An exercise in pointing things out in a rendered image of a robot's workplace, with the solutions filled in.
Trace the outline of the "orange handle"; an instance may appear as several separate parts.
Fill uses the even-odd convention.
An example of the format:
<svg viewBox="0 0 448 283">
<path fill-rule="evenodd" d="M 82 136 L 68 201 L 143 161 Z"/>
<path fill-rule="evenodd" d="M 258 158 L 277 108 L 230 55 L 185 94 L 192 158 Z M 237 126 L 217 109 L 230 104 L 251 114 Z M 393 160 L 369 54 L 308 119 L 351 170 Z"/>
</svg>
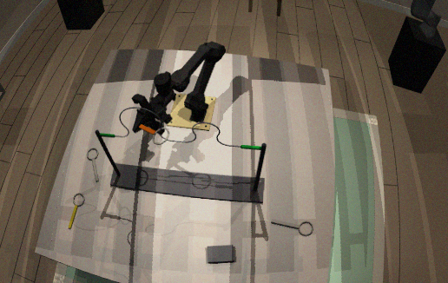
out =
<svg viewBox="0 0 448 283">
<path fill-rule="evenodd" d="M 164 128 L 160 128 L 160 129 L 157 129 L 156 131 L 154 131 L 153 129 L 151 129 L 151 128 L 147 128 L 146 126 L 144 126 L 144 125 L 142 125 L 142 124 L 139 126 L 139 128 L 142 129 L 142 130 L 144 130 L 144 131 L 146 131 L 146 132 L 151 133 L 151 134 L 153 135 L 152 141 L 153 141 L 153 143 L 156 144 L 156 145 L 161 145 L 161 144 L 163 144 L 163 143 L 169 138 L 169 135 L 170 135 L 170 131 L 169 131 L 169 129 L 165 127 L 165 129 L 168 131 L 168 136 L 167 136 L 167 138 L 166 138 L 164 141 L 162 141 L 162 142 L 160 142 L 160 143 L 157 143 L 157 142 L 155 142 L 155 140 L 154 140 L 155 135 L 156 135 L 156 133 L 157 133 L 160 129 L 164 129 Z"/>
</svg>

